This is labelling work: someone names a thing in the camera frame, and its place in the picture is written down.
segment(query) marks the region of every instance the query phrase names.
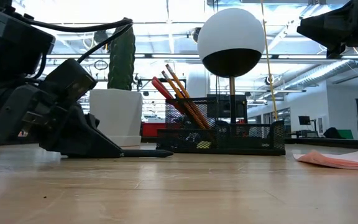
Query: wooden stick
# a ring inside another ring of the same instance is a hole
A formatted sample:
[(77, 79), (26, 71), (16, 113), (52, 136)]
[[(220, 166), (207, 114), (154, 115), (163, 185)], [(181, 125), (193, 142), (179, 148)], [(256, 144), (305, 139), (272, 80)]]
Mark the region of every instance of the wooden stick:
[[(182, 95), (182, 93), (178, 90), (178, 88), (175, 86), (175, 84), (172, 82), (172, 80), (168, 77), (168, 75), (162, 71), (161, 72), (162, 75), (164, 76), (164, 78), (167, 80), (167, 82), (169, 83), (169, 85), (171, 85), (173, 91), (175, 91), (175, 93), (177, 94), (177, 97), (180, 99), (184, 99), (185, 97)], [(193, 109), (191, 108), (191, 106), (188, 103), (184, 103), (185, 108), (189, 111), (189, 114), (191, 114), (191, 116), (193, 117), (193, 119), (197, 122), (198, 126), (201, 129), (205, 129), (205, 126), (203, 124), (203, 122), (201, 122), (201, 120), (198, 118), (197, 114), (193, 111)]]
[[(171, 76), (173, 77), (174, 81), (178, 84), (180, 90), (183, 92), (185, 97), (190, 98), (189, 93), (187, 92), (186, 88), (181, 84), (179, 78), (177, 77), (175, 72), (173, 72), (171, 66), (169, 66), (169, 64), (166, 64), (165, 67), (168, 69), (168, 72), (171, 74)], [(209, 124), (208, 124), (207, 120), (205, 119), (205, 117), (203, 116), (203, 114), (201, 113), (201, 111), (198, 109), (197, 105), (195, 105), (193, 102), (190, 102), (190, 106), (194, 109), (194, 111), (198, 115), (198, 117), (200, 117), (201, 122), (203, 123), (203, 125), (206, 128), (209, 129), (210, 128)]]

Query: black and white sphere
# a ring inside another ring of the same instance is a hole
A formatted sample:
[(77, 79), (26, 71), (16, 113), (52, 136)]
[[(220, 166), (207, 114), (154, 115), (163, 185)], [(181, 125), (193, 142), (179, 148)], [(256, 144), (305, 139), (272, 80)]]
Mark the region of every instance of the black and white sphere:
[(206, 69), (219, 77), (238, 77), (252, 70), (265, 49), (264, 30), (243, 9), (211, 16), (198, 35), (198, 54)]

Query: wooden floor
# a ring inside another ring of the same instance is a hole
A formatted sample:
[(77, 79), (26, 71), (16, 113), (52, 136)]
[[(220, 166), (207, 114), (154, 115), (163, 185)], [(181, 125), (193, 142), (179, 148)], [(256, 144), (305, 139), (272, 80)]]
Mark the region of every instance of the wooden floor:
[(311, 149), (351, 151), (71, 160), (0, 147), (0, 223), (358, 224), (358, 171), (292, 158)]

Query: paper sheet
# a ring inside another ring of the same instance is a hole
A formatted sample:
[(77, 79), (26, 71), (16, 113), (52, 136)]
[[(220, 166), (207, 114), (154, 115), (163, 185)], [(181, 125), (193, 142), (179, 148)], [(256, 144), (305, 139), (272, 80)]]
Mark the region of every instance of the paper sheet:
[(293, 157), (300, 162), (358, 170), (358, 151), (342, 155), (333, 155), (321, 154), (320, 152), (313, 150), (308, 154), (294, 154)]

